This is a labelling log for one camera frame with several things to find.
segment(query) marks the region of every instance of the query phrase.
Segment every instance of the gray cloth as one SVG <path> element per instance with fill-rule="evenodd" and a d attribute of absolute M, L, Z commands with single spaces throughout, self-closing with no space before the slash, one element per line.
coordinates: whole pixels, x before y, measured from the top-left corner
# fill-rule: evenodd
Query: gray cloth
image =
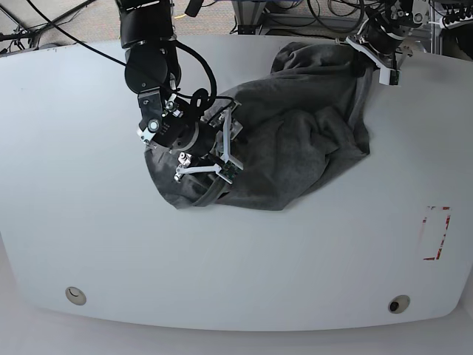
<path fill-rule="evenodd" d="M 223 94 L 242 104 L 234 117 L 244 129 L 232 154 L 245 169 L 234 184 L 210 174 L 175 183 L 178 154 L 149 149 L 146 163 L 158 191 L 178 209 L 221 203 L 282 210 L 349 169 L 370 152 L 362 109 L 372 67 L 356 78 L 354 58 L 348 46 L 287 45 L 267 78 Z M 227 103 L 217 101 L 207 114 Z"/>

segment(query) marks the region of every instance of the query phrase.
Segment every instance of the sticker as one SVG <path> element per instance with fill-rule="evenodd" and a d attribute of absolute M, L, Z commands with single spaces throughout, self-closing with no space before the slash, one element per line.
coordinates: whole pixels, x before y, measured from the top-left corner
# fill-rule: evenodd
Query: sticker
<path fill-rule="evenodd" d="M 427 206 L 422 219 L 418 250 L 423 260 L 439 260 L 449 230 L 452 209 L 450 207 Z"/>

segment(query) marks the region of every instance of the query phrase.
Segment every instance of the table surface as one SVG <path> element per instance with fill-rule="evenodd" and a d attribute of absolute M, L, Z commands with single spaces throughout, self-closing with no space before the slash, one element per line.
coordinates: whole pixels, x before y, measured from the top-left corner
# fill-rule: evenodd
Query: table surface
<path fill-rule="evenodd" d="M 267 75 L 294 38 L 182 40 L 223 91 Z M 124 57 L 118 42 L 95 47 Z M 207 83 L 188 55 L 180 63 L 183 92 Z M 123 68 L 78 46 L 0 58 L 0 232 L 23 296 L 88 317 L 236 331 L 448 314 L 473 262 L 473 64 L 415 53 L 403 69 L 402 87 L 373 81 L 371 155 L 323 189 L 283 212 L 177 211 L 149 178 Z M 441 258 L 425 260 L 449 215 Z M 69 286 L 86 305 L 66 299 Z M 410 306 L 391 314 L 402 294 Z"/>

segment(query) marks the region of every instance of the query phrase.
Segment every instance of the white table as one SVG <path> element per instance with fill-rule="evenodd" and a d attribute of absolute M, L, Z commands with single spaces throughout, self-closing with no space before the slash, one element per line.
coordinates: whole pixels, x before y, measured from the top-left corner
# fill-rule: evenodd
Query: white table
<path fill-rule="evenodd" d="M 267 75 L 292 39 L 182 37 L 221 91 Z M 117 42 L 96 47 L 123 58 Z M 180 63 L 183 92 L 207 84 L 197 62 L 180 53 Z M 473 261 L 472 63 L 416 53 L 402 87 L 375 79 L 372 154 L 283 212 L 168 205 L 146 169 L 123 68 L 94 53 L 1 58 L 0 77 L 0 232 L 35 305 L 166 327 L 294 331 L 442 317 L 457 304 Z M 427 206 L 451 210 L 430 213 L 421 232 Z M 424 260 L 448 214 L 441 258 Z M 68 286 L 86 305 L 66 299 Z M 410 307 L 391 314 L 401 294 Z"/>

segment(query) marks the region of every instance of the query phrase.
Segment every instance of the circular hole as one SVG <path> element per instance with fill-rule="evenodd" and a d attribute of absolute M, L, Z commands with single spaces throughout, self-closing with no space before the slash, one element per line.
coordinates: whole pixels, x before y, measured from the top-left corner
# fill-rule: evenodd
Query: circular hole
<path fill-rule="evenodd" d="M 87 302 L 86 295 L 76 287 L 66 288 L 66 298 L 75 305 L 85 305 Z"/>
<path fill-rule="evenodd" d="M 409 296 L 397 296 L 395 299 L 389 302 L 388 311 L 392 314 L 400 314 L 404 312 L 407 307 L 409 307 L 410 303 L 411 299 L 409 298 Z"/>

